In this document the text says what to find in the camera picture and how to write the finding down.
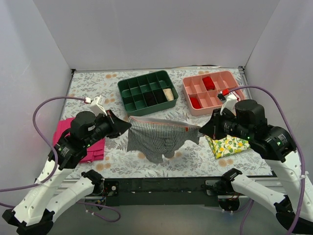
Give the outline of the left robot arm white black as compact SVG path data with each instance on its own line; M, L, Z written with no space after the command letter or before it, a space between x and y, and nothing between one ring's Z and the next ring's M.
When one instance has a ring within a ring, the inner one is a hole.
M110 110L95 115L79 112L71 121L48 155L36 185L23 200L2 217L17 227L19 235L46 235L56 219L84 196L100 195L104 190L104 177L94 170L83 172L72 186L55 195L64 179L87 155L87 149L108 137L117 138L130 129L131 124L116 117Z

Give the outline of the grey striped boxer underwear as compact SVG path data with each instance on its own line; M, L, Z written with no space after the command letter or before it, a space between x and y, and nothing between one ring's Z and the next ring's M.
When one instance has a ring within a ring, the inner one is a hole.
M139 151L152 163L172 158L186 141L199 144L200 127L185 122L152 117L130 116L127 151Z

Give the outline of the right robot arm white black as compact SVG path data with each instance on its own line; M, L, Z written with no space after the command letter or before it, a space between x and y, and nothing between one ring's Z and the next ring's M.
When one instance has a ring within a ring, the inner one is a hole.
M278 222L292 233L313 233L313 185L305 181L301 211L295 226L292 225L300 199L301 163L300 151L287 130L267 123L262 105L248 99L235 104L236 113L229 109L215 109L209 122L200 133L221 140L226 136L238 137L249 142L250 148L258 153L270 166L284 188L284 193L273 191L232 168L216 183L226 194L235 192L248 196L261 204L277 218Z

